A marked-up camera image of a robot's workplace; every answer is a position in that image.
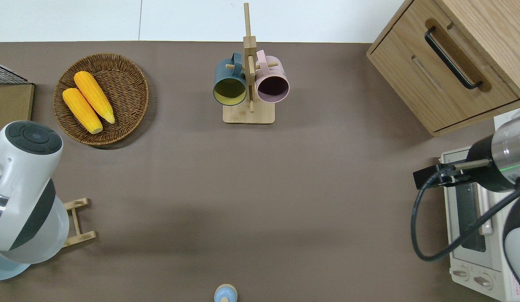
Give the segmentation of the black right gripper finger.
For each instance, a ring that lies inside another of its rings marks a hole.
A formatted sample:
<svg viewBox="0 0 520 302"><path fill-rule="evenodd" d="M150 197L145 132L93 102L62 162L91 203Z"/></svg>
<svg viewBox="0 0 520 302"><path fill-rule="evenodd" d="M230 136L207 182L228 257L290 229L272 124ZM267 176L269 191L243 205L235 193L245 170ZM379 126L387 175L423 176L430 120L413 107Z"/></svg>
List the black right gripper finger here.
<svg viewBox="0 0 520 302"><path fill-rule="evenodd" d="M428 188L433 187L453 187L458 182L454 178L454 170L451 164L438 163L421 170L413 172L413 179L415 183L415 187L417 190L423 188L424 184L431 178L434 174L439 172L440 170L449 168L449 170L444 171L442 174L439 174L428 186Z"/></svg>

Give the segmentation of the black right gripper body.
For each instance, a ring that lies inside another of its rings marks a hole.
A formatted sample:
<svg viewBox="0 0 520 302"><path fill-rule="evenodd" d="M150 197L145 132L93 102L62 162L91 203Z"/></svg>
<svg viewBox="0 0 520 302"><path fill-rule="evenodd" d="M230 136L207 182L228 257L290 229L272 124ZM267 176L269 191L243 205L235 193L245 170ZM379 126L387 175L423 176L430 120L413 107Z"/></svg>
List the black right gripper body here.
<svg viewBox="0 0 520 302"><path fill-rule="evenodd" d="M468 151L466 161L492 160L492 138L493 136L490 135L474 143ZM469 169L465 174L470 176L474 182L492 192L502 193L515 189L515 185L501 174L495 163L486 167Z"/></svg>

